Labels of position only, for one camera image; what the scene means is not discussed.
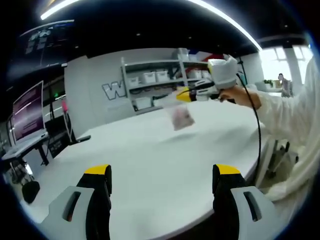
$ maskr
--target desk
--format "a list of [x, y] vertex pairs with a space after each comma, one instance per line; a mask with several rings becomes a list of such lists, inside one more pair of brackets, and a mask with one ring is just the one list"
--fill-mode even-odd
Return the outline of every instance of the desk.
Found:
[[[195, 226], [213, 213], [214, 164], [253, 173], [258, 130], [250, 108], [212, 100], [188, 108], [195, 124], [180, 131], [165, 109], [89, 130], [89, 141], [68, 146], [45, 168], [36, 199], [24, 208], [41, 222], [49, 203], [87, 168], [110, 164], [112, 240], [167, 239]], [[268, 138], [262, 129], [262, 151]]]

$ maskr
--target monitor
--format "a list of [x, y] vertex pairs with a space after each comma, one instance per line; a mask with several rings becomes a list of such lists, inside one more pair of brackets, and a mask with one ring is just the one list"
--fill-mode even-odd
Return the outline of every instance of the monitor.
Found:
[[43, 116], [43, 88], [41, 81], [22, 94], [13, 103], [13, 135], [17, 143], [42, 134], [45, 130]]

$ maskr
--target black ceiling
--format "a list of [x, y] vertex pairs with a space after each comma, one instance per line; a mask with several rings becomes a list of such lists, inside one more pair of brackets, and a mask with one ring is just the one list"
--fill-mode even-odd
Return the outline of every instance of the black ceiling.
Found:
[[[232, 17], [265, 48], [303, 43], [303, 31], [276, 0], [206, 0]], [[15, 39], [23, 32], [55, 21], [75, 19], [67, 58], [139, 48], [188, 48], [241, 56], [256, 48], [221, 17], [187, 0], [81, 0], [42, 21], [41, 0], [10, 3], [19, 16], [6, 25], [4, 59], [9, 61]], [[5, 78], [5, 65], [1, 79]]]

